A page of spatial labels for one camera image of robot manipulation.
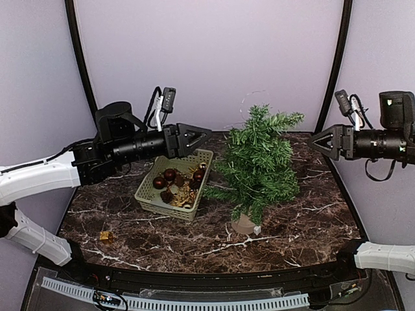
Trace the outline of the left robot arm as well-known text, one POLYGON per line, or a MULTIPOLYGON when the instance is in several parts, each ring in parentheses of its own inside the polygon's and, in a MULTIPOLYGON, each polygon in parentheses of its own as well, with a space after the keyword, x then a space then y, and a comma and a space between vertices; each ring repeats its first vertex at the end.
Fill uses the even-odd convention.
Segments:
POLYGON ((1 167, 1 237, 65 266, 77 282, 91 278, 91 267, 83 262, 79 247, 30 220, 16 201, 50 190, 100 183, 135 161, 187 157, 212 135, 209 129, 183 123, 149 130, 133 115, 128 102, 111 103, 98 110, 95 118, 94 138, 72 143, 51 157, 1 167))

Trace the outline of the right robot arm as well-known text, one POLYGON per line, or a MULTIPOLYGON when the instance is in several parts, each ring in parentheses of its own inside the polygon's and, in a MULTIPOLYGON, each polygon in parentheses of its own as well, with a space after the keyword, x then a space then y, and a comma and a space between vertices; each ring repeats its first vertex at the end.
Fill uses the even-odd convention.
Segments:
MULTIPOLYGON (((345 90, 335 93, 340 112, 350 120, 349 125, 335 124, 311 136, 307 144, 332 160, 365 159, 374 163, 391 160, 385 181, 392 177, 397 163, 402 167, 414 164, 414 93, 385 91, 379 94, 382 129, 376 130, 366 116, 358 95, 345 90)), ((414 280, 414 246, 375 244, 352 240, 337 253, 331 266, 331 276, 345 281, 356 269, 378 269, 405 274, 414 280)))

